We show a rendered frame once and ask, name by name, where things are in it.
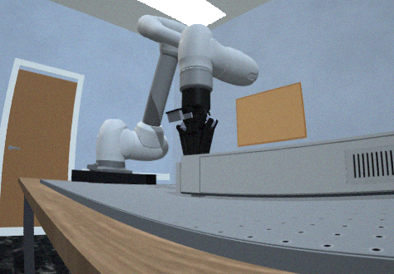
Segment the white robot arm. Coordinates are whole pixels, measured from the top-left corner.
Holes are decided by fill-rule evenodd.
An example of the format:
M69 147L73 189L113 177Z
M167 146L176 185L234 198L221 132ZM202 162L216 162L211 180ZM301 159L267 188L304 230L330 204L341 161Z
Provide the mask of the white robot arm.
M259 67L250 56L220 45L204 24L186 26L144 15L136 26L143 37L160 46L144 117L134 131L128 130L121 120L106 120L97 136L96 163L87 165L90 171L132 174L125 169L126 159L154 161L165 157L169 142L161 121L177 63L181 93L190 87L206 88L211 93L213 77L231 85L249 86L259 76Z

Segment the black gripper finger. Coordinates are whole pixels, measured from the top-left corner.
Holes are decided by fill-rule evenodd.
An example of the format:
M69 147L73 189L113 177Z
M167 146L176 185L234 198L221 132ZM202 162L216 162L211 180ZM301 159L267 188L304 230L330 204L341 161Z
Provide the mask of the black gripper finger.
M192 155L194 152L194 133L191 130L191 118L185 119L184 122L176 126L180 135L180 142L183 150L183 155Z
M198 130L198 116L193 116L193 133L194 133L194 152L193 154L209 154L214 129L218 120L213 119L207 113L206 125L203 130Z

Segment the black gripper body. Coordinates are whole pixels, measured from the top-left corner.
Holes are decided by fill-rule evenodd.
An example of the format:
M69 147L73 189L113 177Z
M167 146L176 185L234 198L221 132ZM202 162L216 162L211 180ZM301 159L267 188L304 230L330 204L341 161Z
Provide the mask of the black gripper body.
M202 87L190 87L182 90L182 107L192 106L198 116L198 130L203 130L207 113L210 116L210 90Z

